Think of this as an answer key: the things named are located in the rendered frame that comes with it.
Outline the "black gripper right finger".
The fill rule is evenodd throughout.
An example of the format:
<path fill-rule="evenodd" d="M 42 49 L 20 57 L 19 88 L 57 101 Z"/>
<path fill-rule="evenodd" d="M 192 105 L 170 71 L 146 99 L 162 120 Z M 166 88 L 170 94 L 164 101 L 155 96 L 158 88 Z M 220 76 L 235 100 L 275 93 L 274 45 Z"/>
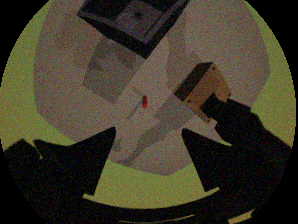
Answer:
<path fill-rule="evenodd" d="M 182 129 L 181 136 L 185 141 L 186 151 L 189 151 L 192 157 L 194 168 L 197 169 L 204 192 L 216 189 L 217 183 L 220 183 L 226 173 L 229 173 L 239 157 L 253 151 L 255 144 L 258 144 L 258 141 L 251 140 L 250 143 L 246 141 L 229 147 L 186 128 Z"/>

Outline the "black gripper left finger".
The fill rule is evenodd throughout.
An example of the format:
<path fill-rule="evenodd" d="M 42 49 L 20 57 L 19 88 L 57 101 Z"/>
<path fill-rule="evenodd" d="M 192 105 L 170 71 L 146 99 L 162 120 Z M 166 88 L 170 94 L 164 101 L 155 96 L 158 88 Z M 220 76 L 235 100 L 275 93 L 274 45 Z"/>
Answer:
<path fill-rule="evenodd" d="M 41 153 L 41 157 L 60 165 L 60 168 L 63 168 L 68 176 L 85 190 L 84 193 L 94 196 L 114 139 L 116 139 L 116 128 L 112 127 L 69 147 L 51 144 L 48 141 L 45 143 L 40 139 L 33 140 L 33 144 L 36 144 L 36 151 Z"/>

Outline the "red peg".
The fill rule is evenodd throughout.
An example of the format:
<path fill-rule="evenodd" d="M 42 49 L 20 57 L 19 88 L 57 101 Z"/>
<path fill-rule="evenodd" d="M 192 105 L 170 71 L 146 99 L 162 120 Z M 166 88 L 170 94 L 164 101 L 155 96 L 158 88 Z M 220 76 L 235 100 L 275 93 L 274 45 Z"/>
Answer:
<path fill-rule="evenodd" d="M 142 101 L 142 108 L 148 108 L 148 96 L 144 96 L 144 101 Z"/>

